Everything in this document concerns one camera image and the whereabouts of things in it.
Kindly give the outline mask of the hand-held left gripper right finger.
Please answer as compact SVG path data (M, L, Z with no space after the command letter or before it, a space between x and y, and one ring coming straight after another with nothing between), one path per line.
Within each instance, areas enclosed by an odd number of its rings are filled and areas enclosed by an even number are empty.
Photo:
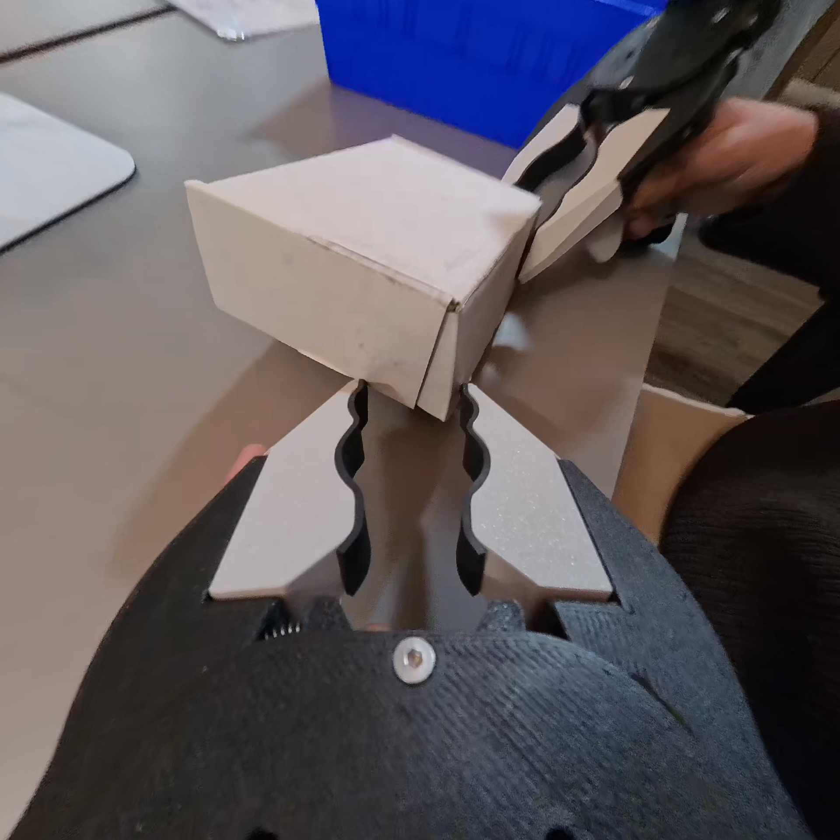
M518 604L608 602L613 584L560 459L476 385L459 422L469 478L456 545L470 595Z

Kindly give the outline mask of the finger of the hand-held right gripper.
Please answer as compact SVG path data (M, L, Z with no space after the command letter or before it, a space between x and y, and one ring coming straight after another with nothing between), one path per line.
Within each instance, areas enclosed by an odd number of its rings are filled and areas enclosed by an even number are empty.
M630 192L622 178L629 179L634 160L668 115L668 108L645 108L602 137L586 125L592 139L589 172L568 192L531 192L540 209L518 269L521 284L550 268L620 211Z
M567 193L592 168L592 138L581 106L566 103L509 164L502 182L529 193Z

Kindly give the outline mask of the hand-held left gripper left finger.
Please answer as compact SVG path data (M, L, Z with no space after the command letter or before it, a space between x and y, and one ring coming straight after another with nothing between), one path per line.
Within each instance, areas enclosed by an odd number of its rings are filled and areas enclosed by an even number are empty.
M208 594L307 607L353 596L371 565L364 499L365 381L349 382L269 448Z

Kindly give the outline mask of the white cardboard box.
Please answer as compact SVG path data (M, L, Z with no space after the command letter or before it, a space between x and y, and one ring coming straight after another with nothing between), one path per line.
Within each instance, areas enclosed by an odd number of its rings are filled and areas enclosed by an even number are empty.
M218 309L441 421L541 205L395 135L185 192Z

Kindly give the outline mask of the person's right forearm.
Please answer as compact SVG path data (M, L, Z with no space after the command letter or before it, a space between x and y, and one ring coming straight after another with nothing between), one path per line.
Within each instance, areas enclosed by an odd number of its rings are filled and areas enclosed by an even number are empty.
M808 110L817 131L804 163L757 198L705 222L699 240L802 280L829 298L839 288L839 111Z

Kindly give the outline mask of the person's left hand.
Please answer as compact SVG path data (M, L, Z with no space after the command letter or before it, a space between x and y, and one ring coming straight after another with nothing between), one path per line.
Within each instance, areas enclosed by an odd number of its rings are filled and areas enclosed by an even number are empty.
M246 467L252 460L264 457L267 453L267 448L262 444L248 444L239 452L234 463L228 470L224 485L228 484L236 475Z

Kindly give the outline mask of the person's right hand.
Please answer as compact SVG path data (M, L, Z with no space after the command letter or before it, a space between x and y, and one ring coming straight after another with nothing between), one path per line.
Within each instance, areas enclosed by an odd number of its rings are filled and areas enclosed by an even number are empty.
M679 214L718 215L751 202L805 163L820 121L813 110L729 98L704 132L657 163L627 205L625 240Z

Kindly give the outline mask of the blue plastic bin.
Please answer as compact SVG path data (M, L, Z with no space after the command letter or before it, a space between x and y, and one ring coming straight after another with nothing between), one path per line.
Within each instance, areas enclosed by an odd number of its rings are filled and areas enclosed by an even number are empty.
M512 148L666 2L317 1L331 82Z

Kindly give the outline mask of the person's black sweater torso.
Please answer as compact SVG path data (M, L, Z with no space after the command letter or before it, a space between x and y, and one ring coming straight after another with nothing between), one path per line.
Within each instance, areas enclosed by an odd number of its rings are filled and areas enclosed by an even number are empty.
M660 549L813 836L839 838L838 401L727 431L682 481Z

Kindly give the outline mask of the person's dark trouser leg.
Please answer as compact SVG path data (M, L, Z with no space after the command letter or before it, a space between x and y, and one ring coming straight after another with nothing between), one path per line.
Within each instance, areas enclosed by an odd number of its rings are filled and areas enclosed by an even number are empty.
M725 407L750 415L803 406L839 386L839 295L834 292L745 381Z

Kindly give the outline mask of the laminated paper sheet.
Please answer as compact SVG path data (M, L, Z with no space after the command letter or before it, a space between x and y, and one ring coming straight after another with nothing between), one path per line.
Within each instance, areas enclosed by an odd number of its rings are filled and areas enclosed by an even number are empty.
M226 41L245 41L319 26L314 1L168 1Z

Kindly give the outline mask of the white document stand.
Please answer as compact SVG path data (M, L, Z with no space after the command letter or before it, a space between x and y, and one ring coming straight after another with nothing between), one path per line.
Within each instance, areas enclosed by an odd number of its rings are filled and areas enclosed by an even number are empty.
M69 122L1 94L1 249L120 188L132 155Z

